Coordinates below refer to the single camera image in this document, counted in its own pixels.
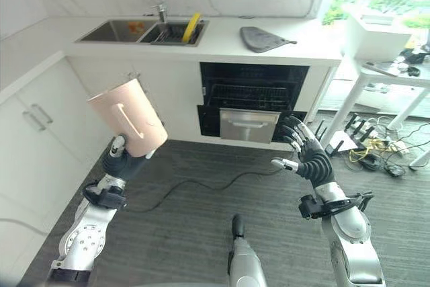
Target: dishwasher drawer handle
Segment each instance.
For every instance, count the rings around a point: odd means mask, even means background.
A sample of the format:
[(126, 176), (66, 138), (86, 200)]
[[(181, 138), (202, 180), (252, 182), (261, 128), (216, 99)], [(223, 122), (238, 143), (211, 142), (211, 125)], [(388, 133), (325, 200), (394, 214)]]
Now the dishwasher drawer handle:
[(43, 123), (41, 123), (31, 112), (24, 111), (22, 113), (22, 116), (37, 131), (40, 132), (40, 131), (46, 130), (46, 127), (43, 125)]
[(246, 122), (246, 121), (234, 121), (234, 120), (229, 120), (229, 122), (236, 127), (254, 128), (254, 129), (260, 129), (268, 125), (267, 122), (252, 122), (252, 121)]
[(126, 135), (143, 139), (143, 133), (139, 132), (136, 129), (136, 127), (133, 125), (126, 112), (124, 111), (124, 104), (114, 104), (111, 107), (111, 110), (116, 120), (125, 130)]
[(49, 116), (49, 114), (46, 113), (45, 110), (42, 109), (41, 106), (39, 106), (38, 104), (32, 104), (31, 105), (31, 109), (37, 114), (37, 115), (41, 115), (44, 119), (45, 122), (47, 124), (51, 124), (54, 122), (54, 120), (52, 120), (52, 118)]

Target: robot finger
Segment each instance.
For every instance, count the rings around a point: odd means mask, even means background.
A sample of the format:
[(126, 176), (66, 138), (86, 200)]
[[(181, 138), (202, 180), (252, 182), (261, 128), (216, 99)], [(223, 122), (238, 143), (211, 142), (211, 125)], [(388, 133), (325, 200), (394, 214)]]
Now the robot finger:
[(292, 140), (291, 139), (291, 137), (289, 137), (289, 136), (283, 136), (282, 137), (283, 138), (283, 140), (286, 142), (286, 143), (288, 143), (288, 144), (290, 144), (290, 146), (297, 152), (297, 153), (301, 153), (302, 152), (302, 149), (300, 148), (300, 145), (296, 142), (296, 141), (294, 141), (294, 140)]
[(284, 134), (289, 136), (292, 140), (296, 141), (299, 144), (299, 146), (303, 146), (302, 138), (300, 138), (299, 134), (296, 131), (294, 131), (294, 129), (283, 124), (282, 125), (282, 131)]
[(295, 124), (295, 126), (293, 128), (298, 129), (304, 135), (306, 140), (310, 140), (310, 141), (316, 140), (313, 132), (310, 131), (310, 129), (307, 127), (307, 125), (305, 125), (302, 121), (300, 121), (299, 119), (297, 119), (294, 116), (289, 116), (287, 118), (290, 121), (290, 124)]
[(297, 172), (298, 165), (299, 165), (295, 161), (291, 161), (289, 159), (284, 159), (280, 157), (275, 157), (270, 162), (276, 167), (279, 167), (280, 169), (287, 169), (289, 171), (293, 171), (294, 173)]
[(306, 140), (306, 136), (304, 135), (304, 133), (301, 131), (301, 129), (298, 127), (298, 123), (293, 120), (290, 119), (290, 117), (285, 117), (284, 118), (284, 124), (289, 126), (291, 129), (293, 129), (295, 132), (297, 132), (297, 134), (300, 136), (300, 138), (302, 139), (302, 141)]

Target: pink cup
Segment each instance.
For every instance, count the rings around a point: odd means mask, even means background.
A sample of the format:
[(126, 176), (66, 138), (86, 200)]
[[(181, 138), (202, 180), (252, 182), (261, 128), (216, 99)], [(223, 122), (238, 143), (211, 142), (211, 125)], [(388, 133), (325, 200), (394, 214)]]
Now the pink cup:
[(140, 157), (159, 148), (167, 132), (137, 79), (88, 100), (116, 134), (127, 136), (126, 149)]

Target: sink basin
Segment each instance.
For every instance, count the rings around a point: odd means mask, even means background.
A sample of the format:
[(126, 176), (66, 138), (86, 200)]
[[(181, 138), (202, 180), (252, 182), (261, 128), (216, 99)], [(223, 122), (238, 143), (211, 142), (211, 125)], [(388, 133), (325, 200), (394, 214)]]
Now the sink basin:
[(108, 20), (78, 42), (137, 42), (157, 20)]
[(155, 24), (140, 40), (141, 43), (170, 46), (197, 46), (202, 39), (207, 22), (199, 22), (188, 43), (183, 43), (182, 35), (188, 22), (167, 22)]

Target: table leg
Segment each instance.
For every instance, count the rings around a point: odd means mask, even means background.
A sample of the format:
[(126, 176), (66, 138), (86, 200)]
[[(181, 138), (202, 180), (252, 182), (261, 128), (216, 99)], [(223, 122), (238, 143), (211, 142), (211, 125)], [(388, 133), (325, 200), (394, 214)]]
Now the table leg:
[(399, 113), (393, 121), (389, 123), (387, 128), (389, 130), (396, 130), (398, 126), (406, 119), (408, 118), (409, 114), (419, 105), (421, 100), (423, 100), (427, 94), (430, 93), (430, 89), (428, 87), (425, 87), (415, 98), (412, 100), (412, 102), (403, 110), (401, 113)]
[(430, 159), (430, 149), (428, 151), (425, 151), (420, 156), (418, 156), (416, 159), (414, 159), (410, 164), (409, 168), (413, 170), (417, 170), (418, 167), (424, 166)]
[(355, 82), (351, 92), (343, 102), (341, 109), (336, 113), (335, 118), (331, 122), (330, 126), (327, 128), (324, 136), (321, 138), (321, 145), (325, 148), (332, 139), (333, 135), (342, 125), (342, 122), (347, 117), (349, 111), (354, 106), (355, 101), (357, 101), (359, 95), (363, 91), (364, 87), (369, 83), (369, 77), (363, 73), (360, 73), (358, 80)]

